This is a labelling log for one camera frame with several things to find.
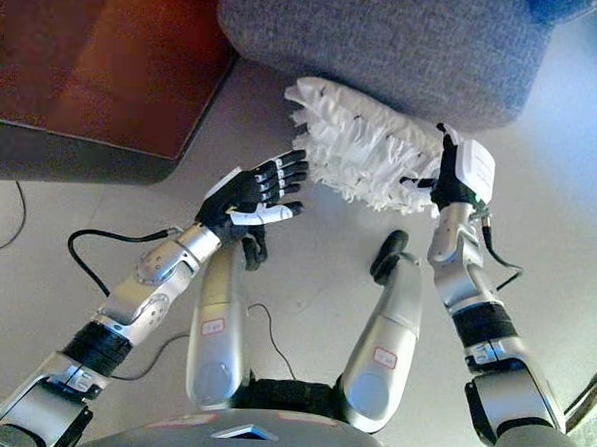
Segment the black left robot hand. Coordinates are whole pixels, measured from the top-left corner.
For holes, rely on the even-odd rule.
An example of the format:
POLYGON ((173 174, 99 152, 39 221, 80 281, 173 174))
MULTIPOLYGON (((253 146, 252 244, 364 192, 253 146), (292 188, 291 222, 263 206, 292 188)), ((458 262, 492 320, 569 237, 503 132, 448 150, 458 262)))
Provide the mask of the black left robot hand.
POLYGON ((300 215, 303 204, 283 199, 301 190, 309 163, 304 150, 277 155, 249 170, 235 168, 207 192, 195 222, 218 236, 223 245, 265 226, 300 215))

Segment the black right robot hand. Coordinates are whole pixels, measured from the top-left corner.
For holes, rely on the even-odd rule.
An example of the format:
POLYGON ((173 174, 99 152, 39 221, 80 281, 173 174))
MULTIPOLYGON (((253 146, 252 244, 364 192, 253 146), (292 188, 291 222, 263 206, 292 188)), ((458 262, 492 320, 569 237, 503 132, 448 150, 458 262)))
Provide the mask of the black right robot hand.
POLYGON ((456 203, 469 204, 475 212, 483 211, 494 191, 494 157, 484 145, 462 138, 446 123, 439 123, 437 129, 442 132, 443 143, 437 177, 403 176, 400 184, 405 188, 428 190, 439 212, 456 203))

